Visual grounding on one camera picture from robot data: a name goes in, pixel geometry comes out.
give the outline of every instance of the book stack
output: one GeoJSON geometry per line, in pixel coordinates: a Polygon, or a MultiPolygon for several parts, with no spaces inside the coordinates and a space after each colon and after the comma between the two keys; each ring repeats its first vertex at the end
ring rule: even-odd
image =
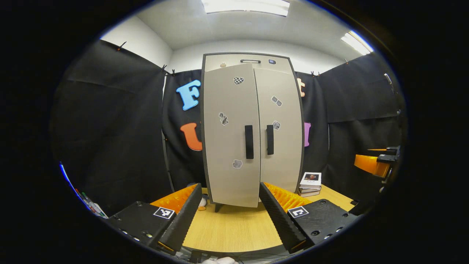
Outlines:
{"type": "Polygon", "coordinates": [[[299,195],[301,197],[313,196],[321,191],[321,173],[305,172],[300,182],[299,195]]]}

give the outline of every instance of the ceiling light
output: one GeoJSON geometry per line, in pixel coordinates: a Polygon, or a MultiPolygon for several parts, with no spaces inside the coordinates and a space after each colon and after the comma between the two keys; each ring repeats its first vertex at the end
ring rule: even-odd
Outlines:
{"type": "Polygon", "coordinates": [[[287,16],[290,3],[284,0],[202,0],[207,14],[225,11],[253,11],[287,16]]]}
{"type": "Polygon", "coordinates": [[[370,45],[368,45],[365,40],[363,40],[353,31],[345,33],[345,36],[343,36],[341,40],[352,46],[352,48],[358,51],[361,55],[367,55],[370,52],[373,52],[373,49],[370,47],[370,45]]]}

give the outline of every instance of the white cabinet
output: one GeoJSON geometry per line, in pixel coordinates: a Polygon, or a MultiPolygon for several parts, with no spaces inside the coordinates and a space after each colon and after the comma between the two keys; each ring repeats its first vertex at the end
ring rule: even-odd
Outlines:
{"type": "Polygon", "coordinates": [[[257,207],[261,181],[296,191],[304,135],[288,58],[205,54],[200,99],[205,177],[213,203],[257,207]]]}

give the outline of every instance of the black handle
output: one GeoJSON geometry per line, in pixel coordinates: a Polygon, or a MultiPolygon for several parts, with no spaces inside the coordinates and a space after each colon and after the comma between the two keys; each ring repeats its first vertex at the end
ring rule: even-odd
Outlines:
{"type": "Polygon", "coordinates": [[[241,62],[245,62],[245,61],[252,61],[252,62],[261,63],[261,61],[260,61],[260,60],[241,60],[241,62]]]}
{"type": "Polygon", "coordinates": [[[254,159],[254,137],[252,135],[252,125],[244,126],[244,134],[246,137],[246,159],[254,159]]]}
{"type": "Polygon", "coordinates": [[[273,155],[273,125],[267,125],[267,155],[273,155]]]}

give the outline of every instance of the wooden table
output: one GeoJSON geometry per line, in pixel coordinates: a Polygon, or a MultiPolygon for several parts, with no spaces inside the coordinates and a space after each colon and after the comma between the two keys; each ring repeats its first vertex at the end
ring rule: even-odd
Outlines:
{"type": "MultiPolygon", "coordinates": [[[[306,197],[315,202],[327,199],[342,209],[353,208],[352,199],[322,185],[318,195],[306,197]]],[[[197,211],[184,243],[185,247],[214,252],[246,252],[272,248],[282,244],[264,205],[257,208],[223,205],[215,213],[215,205],[197,211]]]]}

